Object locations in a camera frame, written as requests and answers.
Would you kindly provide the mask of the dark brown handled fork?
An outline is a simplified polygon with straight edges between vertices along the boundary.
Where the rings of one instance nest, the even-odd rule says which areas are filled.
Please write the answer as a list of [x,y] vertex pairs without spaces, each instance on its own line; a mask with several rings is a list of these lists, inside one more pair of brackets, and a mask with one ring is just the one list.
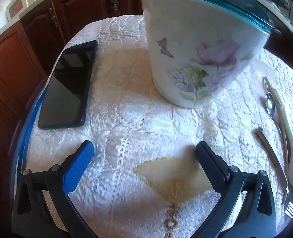
[[274,152],[274,150],[272,149],[269,141],[267,140],[265,134],[263,133],[263,129],[261,127],[258,127],[255,129],[255,134],[257,136],[257,138],[259,139],[261,145],[263,146],[264,150],[266,151],[267,155],[269,156],[274,169],[276,170],[277,174],[278,174],[278,178],[282,184],[283,187],[283,191],[284,191],[284,196],[282,199],[282,203],[284,204],[284,211],[285,214],[289,217],[289,218],[293,218],[293,203],[291,201],[291,193],[288,189],[288,180],[287,177],[285,175],[285,172]]

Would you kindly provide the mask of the light wooden chopstick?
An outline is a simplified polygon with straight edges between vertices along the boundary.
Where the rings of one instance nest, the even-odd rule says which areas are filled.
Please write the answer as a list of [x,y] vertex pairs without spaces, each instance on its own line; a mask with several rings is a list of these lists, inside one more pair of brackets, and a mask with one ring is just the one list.
[[265,84],[265,88],[267,89],[268,92],[272,93],[274,102],[275,102],[275,107],[276,107],[276,113],[275,113],[275,119],[279,122],[280,126],[283,128],[283,131],[285,132],[284,124],[282,122],[282,112],[280,109],[281,102],[278,99],[278,95],[275,91],[275,89],[271,86],[270,81],[268,80],[267,77],[263,78],[263,83]]

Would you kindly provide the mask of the brown lower kitchen cabinets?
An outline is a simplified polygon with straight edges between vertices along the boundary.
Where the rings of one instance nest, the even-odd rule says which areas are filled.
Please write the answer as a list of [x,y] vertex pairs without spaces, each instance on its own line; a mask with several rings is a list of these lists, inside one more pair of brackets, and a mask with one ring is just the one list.
[[21,119],[71,38],[124,14],[142,14],[141,0],[36,0],[0,34],[0,114]]

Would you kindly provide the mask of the black smartphone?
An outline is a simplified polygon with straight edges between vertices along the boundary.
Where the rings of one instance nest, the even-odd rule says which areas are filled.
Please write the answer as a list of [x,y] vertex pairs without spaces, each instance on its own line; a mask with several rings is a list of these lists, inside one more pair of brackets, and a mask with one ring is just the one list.
[[98,42],[93,40],[63,50],[46,88],[39,128],[48,130],[84,124],[97,47]]

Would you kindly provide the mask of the white quilted tablecloth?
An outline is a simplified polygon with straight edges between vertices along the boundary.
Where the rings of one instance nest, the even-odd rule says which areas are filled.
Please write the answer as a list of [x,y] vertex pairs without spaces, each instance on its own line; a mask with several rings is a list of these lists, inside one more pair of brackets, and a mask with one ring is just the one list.
[[99,237],[190,237],[219,194],[195,165],[205,141],[226,163],[265,170],[276,205],[277,231],[288,217],[277,171],[255,130],[261,127],[278,157],[281,138],[264,106],[268,78],[287,110],[293,132],[293,70],[262,50],[210,104],[187,109],[164,99],[152,81],[144,21],[120,16],[90,23],[67,43],[99,41],[86,122],[78,128],[34,125],[26,167],[47,171],[89,140],[95,155],[69,196]]

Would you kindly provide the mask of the floral white utensil holder cup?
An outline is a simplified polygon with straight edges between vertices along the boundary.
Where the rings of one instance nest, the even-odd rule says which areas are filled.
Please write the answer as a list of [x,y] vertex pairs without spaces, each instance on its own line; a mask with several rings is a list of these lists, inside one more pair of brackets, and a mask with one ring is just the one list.
[[275,27],[256,0],[142,0],[155,88],[186,108],[209,103]]

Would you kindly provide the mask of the cream microwave oven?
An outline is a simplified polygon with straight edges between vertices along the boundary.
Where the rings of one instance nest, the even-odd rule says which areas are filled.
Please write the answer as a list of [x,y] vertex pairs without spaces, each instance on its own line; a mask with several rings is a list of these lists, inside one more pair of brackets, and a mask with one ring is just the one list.
[[14,16],[26,9],[25,0],[11,0],[6,8],[6,14],[8,21],[12,20]]

